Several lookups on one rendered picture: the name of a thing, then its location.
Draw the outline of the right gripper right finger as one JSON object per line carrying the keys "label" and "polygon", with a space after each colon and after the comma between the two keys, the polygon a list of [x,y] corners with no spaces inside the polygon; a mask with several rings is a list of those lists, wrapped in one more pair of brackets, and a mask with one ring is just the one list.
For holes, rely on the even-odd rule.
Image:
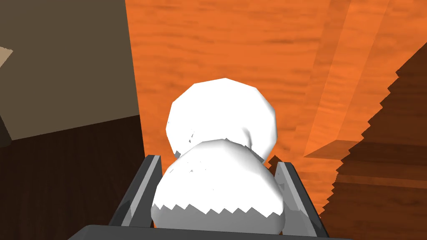
{"label": "right gripper right finger", "polygon": [[284,200],[284,235],[328,238],[329,235],[316,211],[295,167],[290,162],[279,162],[275,172]]}

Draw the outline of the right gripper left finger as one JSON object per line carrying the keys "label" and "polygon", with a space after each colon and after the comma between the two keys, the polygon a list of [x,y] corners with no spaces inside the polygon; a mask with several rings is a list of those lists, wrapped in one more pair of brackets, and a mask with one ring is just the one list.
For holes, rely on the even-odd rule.
{"label": "right gripper left finger", "polygon": [[151,207],[162,176],[161,157],[148,155],[132,179],[109,225],[151,227]]}

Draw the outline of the white door knob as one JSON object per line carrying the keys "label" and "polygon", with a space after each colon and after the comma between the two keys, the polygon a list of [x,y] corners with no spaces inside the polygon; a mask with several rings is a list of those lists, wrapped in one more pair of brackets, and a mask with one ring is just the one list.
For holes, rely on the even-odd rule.
{"label": "white door knob", "polygon": [[264,166],[275,110],[256,88],[228,78],[193,84],[173,101],[166,134],[176,160],[154,195],[157,228],[282,231],[283,196]]}

